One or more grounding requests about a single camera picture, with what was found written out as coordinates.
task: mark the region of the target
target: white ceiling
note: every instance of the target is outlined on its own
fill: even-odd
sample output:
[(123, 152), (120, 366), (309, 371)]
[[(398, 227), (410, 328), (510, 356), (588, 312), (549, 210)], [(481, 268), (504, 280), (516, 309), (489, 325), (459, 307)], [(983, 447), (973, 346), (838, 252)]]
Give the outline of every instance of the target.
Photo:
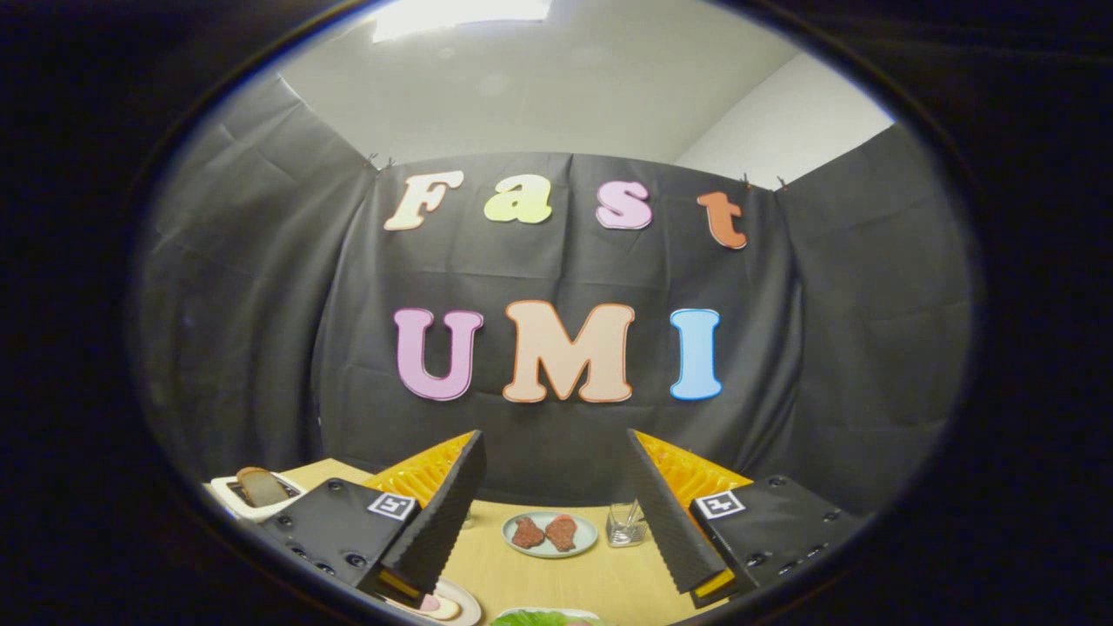
[(511, 150), (674, 163), (799, 51), (698, 0), (553, 0), (543, 22), (374, 45), (373, 29), (326, 33), (279, 72), (358, 150), (397, 163)]

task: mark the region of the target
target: lettuce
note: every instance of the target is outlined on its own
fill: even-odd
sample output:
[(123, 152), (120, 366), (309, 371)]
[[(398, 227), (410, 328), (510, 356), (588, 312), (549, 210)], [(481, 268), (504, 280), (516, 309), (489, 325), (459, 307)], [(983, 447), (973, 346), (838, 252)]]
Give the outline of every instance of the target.
[(573, 622), (587, 622), (591, 626), (614, 626), (602, 619), (591, 619), (589, 617), (569, 617), (555, 610), (519, 610), (504, 615), (491, 623), (491, 626), (564, 626)]

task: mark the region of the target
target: bread slice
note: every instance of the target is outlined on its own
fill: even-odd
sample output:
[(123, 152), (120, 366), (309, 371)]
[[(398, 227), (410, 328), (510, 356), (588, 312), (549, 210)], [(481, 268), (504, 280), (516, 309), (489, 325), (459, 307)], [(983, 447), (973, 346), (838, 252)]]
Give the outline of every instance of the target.
[(268, 507), (289, 499), (278, 479), (263, 468), (244, 468), (236, 472), (236, 480), (244, 488), (247, 503), (253, 507)]

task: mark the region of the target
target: white wall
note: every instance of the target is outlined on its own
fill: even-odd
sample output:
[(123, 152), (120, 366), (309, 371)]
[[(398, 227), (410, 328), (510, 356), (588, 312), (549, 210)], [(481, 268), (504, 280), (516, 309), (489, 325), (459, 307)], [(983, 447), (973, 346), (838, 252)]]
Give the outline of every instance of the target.
[(673, 163), (799, 52), (711, 2), (678, 0), (559, 0), (541, 22), (380, 43), (374, 28), (323, 33), (279, 71), (362, 154), (400, 164), (518, 150)]
[(893, 118), (851, 82), (799, 53), (738, 101), (677, 165), (780, 187), (851, 150)]

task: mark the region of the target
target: orange letter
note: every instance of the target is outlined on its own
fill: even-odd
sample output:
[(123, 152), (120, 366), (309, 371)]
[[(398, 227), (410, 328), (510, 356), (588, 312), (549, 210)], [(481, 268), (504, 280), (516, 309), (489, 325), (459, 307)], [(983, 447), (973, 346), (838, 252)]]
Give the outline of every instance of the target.
[(441, 206), (441, 200), (444, 199), (444, 193), (447, 190), (445, 185), (455, 189), (463, 182), (464, 173), (459, 169), (456, 172), (422, 174), (406, 178), (406, 193), (402, 195), (398, 208), (383, 224), (383, 228), (387, 231), (408, 231), (410, 228), (421, 226), (421, 223), (425, 221), (424, 217), (417, 215), (422, 205), (425, 205), (426, 213), (436, 211), (436, 207)]
[(506, 316), (518, 325), (514, 382), (502, 390), (511, 402), (541, 402), (545, 388), (538, 382), (544, 366), (553, 391), (561, 400), (572, 395), (584, 368), (588, 383), (580, 398), (588, 402), (621, 402), (633, 394), (626, 382), (626, 332), (633, 309), (600, 304), (591, 310), (575, 342), (569, 339), (552, 304), (540, 300), (512, 302)]
[(696, 198), (701, 206), (707, 207), (707, 225), (711, 228), (711, 236), (719, 244), (740, 250), (746, 247), (746, 235), (735, 232), (733, 217), (741, 217), (742, 209), (737, 204), (731, 204), (727, 199), (727, 194), (715, 192)]

